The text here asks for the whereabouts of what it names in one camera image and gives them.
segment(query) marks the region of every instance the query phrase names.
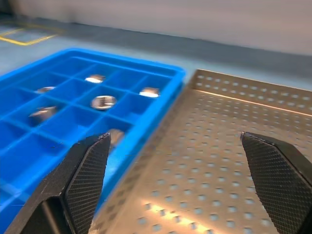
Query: perforated metal tray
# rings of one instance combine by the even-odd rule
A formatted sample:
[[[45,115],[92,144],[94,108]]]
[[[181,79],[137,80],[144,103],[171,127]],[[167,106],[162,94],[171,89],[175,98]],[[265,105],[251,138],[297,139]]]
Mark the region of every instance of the perforated metal tray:
[[[311,126],[312,92],[197,70],[90,233],[276,234],[239,135],[287,141],[311,161]]]

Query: white wall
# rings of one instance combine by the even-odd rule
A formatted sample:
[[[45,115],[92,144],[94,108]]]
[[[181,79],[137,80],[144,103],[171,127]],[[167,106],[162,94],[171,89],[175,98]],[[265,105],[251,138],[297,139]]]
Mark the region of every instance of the white wall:
[[[19,0],[35,17],[312,54],[312,0]]]

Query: blue plastic tray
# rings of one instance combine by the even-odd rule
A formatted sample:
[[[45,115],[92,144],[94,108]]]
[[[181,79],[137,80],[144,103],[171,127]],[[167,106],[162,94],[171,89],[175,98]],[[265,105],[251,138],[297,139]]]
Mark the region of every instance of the blue plastic tray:
[[[106,76],[100,84],[84,79]],[[0,78],[0,233],[3,233],[40,181],[78,140],[111,128],[124,131],[109,155],[98,208],[113,190],[182,89],[181,68],[88,51],[64,50]],[[45,94],[37,89],[55,86]],[[144,87],[157,98],[139,95]],[[116,105],[107,111],[90,106],[99,95]],[[40,107],[58,112],[35,125],[29,115]]]

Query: gray floor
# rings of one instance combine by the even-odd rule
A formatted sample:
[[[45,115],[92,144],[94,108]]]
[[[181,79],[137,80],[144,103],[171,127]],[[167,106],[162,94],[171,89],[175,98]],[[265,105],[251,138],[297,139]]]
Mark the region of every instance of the gray floor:
[[[7,20],[0,16],[0,26]],[[312,58],[308,56],[44,19],[32,23],[57,27],[64,33],[31,46],[0,40],[0,75],[56,51],[80,47],[178,65],[187,71],[186,81],[200,68],[312,90]]]

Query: metal part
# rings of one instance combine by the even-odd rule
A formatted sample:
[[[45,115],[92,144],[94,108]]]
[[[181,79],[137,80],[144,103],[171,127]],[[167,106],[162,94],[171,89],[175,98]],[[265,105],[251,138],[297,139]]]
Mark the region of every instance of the metal part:
[[[124,138],[125,133],[119,129],[110,129],[108,130],[111,135],[111,150],[114,149]]]
[[[85,81],[91,82],[91,83],[102,83],[105,80],[105,76],[102,75],[90,75],[85,79]]]
[[[197,70],[90,230],[276,234],[240,134],[287,141],[311,161],[311,100],[309,91]]]
[[[107,110],[112,108],[116,103],[113,96],[97,96],[92,100],[91,106],[97,110]]]
[[[150,98],[157,98],[159,97],[159,89],[146,87],[142,89],[142,91],[140,92],[140,95],[150,97]]]
[[[56,106],[42,107],[38,111],[32,113],[29,117],[32,118],[35,125],[38,125],[47,119],[51,118],[57,112]]]
[[[53,89],[55,89],[54,86],[47,86],[47,87],[43,87],[43,88],[38,89],[37,93],[44,94],[44,93],[49,92],[49,91],[51,91]]]

